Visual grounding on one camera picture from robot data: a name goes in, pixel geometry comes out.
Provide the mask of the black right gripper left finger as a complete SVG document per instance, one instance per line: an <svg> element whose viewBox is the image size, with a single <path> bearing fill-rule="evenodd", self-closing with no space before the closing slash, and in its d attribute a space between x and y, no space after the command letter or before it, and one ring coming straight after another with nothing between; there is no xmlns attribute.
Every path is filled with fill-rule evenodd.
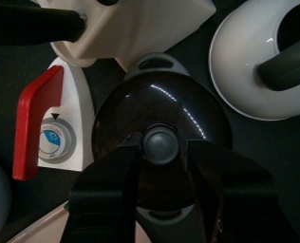
<svg viewBox="0 0 300 243"><path fill-rule="evenodd" d="M140 149L120 146L80 175L61 243L136 243Z"/></svg>

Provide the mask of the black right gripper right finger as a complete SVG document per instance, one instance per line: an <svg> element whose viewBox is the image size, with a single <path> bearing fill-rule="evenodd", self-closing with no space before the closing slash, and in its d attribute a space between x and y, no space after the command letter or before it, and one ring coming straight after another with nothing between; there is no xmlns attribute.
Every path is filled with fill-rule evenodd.
<svg viewBox="0 0 300 243"><path fill-rule="evenodd" d="M205 140L188 143L188 174L204 243L299 243L272 174Z"/></svg>

